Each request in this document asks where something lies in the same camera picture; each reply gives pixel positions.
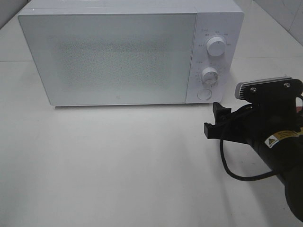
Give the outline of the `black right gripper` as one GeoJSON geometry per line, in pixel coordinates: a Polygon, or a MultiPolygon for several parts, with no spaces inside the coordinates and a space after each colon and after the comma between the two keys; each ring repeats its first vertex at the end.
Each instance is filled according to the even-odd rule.
{"type": "Polygon", "coordinates": [[[225,139],[252,147],[301,147],[303,108],[296,100],[246,104],[235,111],[213,103],[216,124],[204,123],[208,139],[225,139]]]}

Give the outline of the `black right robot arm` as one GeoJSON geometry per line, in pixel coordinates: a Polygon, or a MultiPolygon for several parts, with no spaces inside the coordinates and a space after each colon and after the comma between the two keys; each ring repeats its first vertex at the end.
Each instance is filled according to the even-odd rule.
{"type": "Polygon", "coordinates": [[[220,141],[220,157],[226,173],[245,182],[276,176],[284,185],[288,207],[302,220],[303,118],[296,111],[296,101],[247,104],[234,112],[215,102],[213,113],[215,124],[204,123],[204,132],[208,139],[220,141]],[[224,155],[224,141],[250,145],[270,171],[255,176],[233,173],[224,155]]]}

